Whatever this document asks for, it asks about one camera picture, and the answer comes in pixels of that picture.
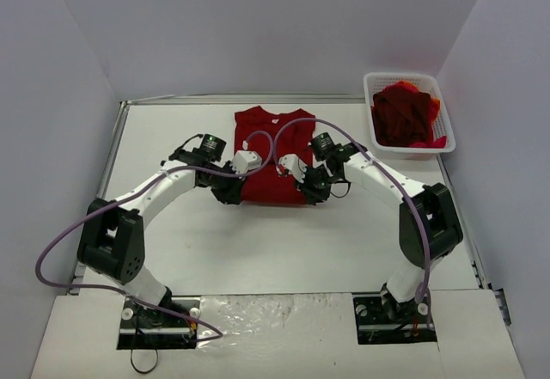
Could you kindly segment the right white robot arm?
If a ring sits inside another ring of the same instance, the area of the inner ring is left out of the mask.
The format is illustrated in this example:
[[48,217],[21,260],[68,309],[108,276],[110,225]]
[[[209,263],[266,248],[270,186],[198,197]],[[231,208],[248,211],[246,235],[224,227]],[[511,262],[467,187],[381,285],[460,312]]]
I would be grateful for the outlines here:
[[309,145],[315,160],[301,160],[290,169],[306,203],[328,200],[335,184],[360,186],[393,208],[398,217],[398,242],[404,260],[380,291],[383,315],[401,321],[427,295],[431,270],[463,240],[455,204],[442,183],[427,185],[379,162],[364,147],[335,144],[327,133]]

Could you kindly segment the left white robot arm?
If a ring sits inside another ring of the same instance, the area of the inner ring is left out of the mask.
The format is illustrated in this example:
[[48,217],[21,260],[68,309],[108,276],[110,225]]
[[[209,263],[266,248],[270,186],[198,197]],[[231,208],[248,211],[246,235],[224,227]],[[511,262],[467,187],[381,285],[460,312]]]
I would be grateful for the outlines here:
[[242,177],[262,163],[261,156],[238,150],[223,166],[226,143],[205,134],[192,150],[180,146],[161,162],[148,180],[113,201],[94,200],[88,213],[97,215],[82,228],[78,260],[112,280],[122,293],[144,302],[142,316],[154,326],[170,321],[175,305],[171,290],[145,266],[144,233],[152,220],[179,196],[196,187],[211,189],[223,204],[241,203]]

